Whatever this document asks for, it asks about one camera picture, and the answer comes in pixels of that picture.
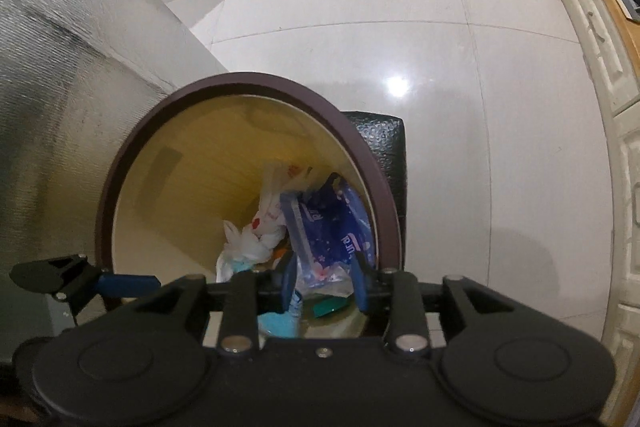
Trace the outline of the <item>blue white plastic wrapper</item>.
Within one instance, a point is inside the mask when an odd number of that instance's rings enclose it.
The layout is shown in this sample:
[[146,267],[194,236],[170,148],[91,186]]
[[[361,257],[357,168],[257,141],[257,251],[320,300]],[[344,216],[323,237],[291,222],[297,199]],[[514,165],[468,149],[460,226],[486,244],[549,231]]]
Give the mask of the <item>blue white plastic wrapper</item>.
[[292,251],[297,257],[296,289],[304,296],[348,297],[356,254],[376,263],[376,246],[366,206],[338,173],[307,191],[280,196]]

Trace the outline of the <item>round brown trash bin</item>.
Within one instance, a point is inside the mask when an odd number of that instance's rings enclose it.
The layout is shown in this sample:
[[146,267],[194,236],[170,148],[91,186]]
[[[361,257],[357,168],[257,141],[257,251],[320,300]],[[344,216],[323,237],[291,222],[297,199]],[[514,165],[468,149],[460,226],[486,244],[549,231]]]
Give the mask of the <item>round brown trash bin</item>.
[[108,173],[96,260],[169,283],[213,277],[224,221],[246,225],[270,165],[339,173],[356,188],[383,268],[404,262],[406,173],[316,92],[263,72],[227,72],[179,89],[134,127]]

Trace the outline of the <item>white red plastic bag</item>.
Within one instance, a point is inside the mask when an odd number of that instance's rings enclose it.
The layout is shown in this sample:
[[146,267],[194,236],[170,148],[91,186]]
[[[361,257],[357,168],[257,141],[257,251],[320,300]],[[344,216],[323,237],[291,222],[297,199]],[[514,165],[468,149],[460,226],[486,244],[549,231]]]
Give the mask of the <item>white red plastic bag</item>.
[[262,176],[257,209],[250,222],[239,229],[224,220],[224,247],[216,261],[216,282],[229,282],[233,274],[269,265],[273,251],[286,234],[280,198],[288,192],[305,191],[314,183],[317,169],[311,166],[270,162]]

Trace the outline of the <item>teal tissue pack wrapper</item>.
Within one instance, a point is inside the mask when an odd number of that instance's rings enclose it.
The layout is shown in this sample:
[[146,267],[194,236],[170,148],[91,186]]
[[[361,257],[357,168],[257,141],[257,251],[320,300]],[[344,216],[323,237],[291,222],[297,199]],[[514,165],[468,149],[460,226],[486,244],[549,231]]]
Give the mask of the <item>teal tissue pack wrapper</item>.
[[295,291],[290,306],[285,312],[270,312],[259,315],[259,330],[262,334],[270,337],[296,338],[299,336],[302,313],[303,299],[302,296]]

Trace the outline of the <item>wooden low cabinet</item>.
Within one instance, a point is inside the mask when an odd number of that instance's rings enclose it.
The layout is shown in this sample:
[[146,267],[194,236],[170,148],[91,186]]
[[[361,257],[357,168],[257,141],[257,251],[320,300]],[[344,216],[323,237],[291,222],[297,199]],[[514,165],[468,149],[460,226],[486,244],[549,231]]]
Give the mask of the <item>wooden low cabinet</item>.
[[623,0],[562,0],[596,88],[613,189],[612,277],[603,340],[617,369],[610,426],[639,424],[639,23]]

